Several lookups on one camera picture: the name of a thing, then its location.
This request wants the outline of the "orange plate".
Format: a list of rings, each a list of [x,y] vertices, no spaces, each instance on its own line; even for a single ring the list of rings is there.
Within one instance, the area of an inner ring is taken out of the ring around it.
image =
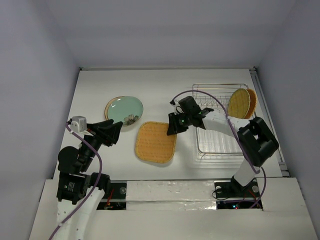
[[[247,92],[249,93],[250,104],[249,104],[248,112],[244,117],[245,119],[249,119],[253,116],[255,109],[256,109],[256,106],[257,106],[257,102],[258,102],[256,92],[253,89],[248,88]]]

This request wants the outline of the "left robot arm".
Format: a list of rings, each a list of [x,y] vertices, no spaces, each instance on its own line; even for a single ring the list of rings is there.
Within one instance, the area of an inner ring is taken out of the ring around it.
[[[83,116],[66,122],[66,130],[80,140],[78,148],[66,146],[58,154],[57,226],[49,239],[83,240],[102,198],[111,191],[110,176],[103,174],[98,151],[119,140],[121,121],[87,123]]]

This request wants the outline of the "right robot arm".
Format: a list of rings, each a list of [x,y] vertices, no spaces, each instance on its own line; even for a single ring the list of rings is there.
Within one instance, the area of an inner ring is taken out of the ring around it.
[[[265,121],[261,117],[251,120],[231,117],[208,107],[201,109],[192,96],[180,100],[177,107],[181,111],[168,114],[168,136],[186,132],[193,126],[216,131],[236,140],[244,160],[231,178],[230,190],[235,196],[246,193],[248,184],[279,148],[276,137]]]

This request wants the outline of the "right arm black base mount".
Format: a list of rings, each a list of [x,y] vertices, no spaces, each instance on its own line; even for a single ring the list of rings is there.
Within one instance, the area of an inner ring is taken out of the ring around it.
[[[255,178],[247,185],[242,186],[232,177],[230,180],[215,181],[211,195],[218,201],[250,197],[257,199],[260,196],[260,189]]]

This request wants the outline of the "wire dish rack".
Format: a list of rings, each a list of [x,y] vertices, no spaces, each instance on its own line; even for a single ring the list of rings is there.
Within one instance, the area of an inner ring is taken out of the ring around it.
[[[245,83],[195,83],[192,85],[193,98],[203,108],[211,108],[224,114],[230,97],[237,89],[249,89]],[[200,162],[236,162],[243,160],[241,149],[236,140],[214,130],[195,129],[197,160]]]

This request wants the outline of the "yellow plate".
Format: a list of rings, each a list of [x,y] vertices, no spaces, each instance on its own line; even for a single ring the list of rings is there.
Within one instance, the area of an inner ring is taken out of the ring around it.
[[[250,94],[246,89],[237,89],[230,97],[227,112],[231,117],[244,119],[251,104]]]
[[[142,161],[166,164],[171,161],[176,149],[177,136],[167,135],[168,123],[147,121],[137,133],[135,155]]]

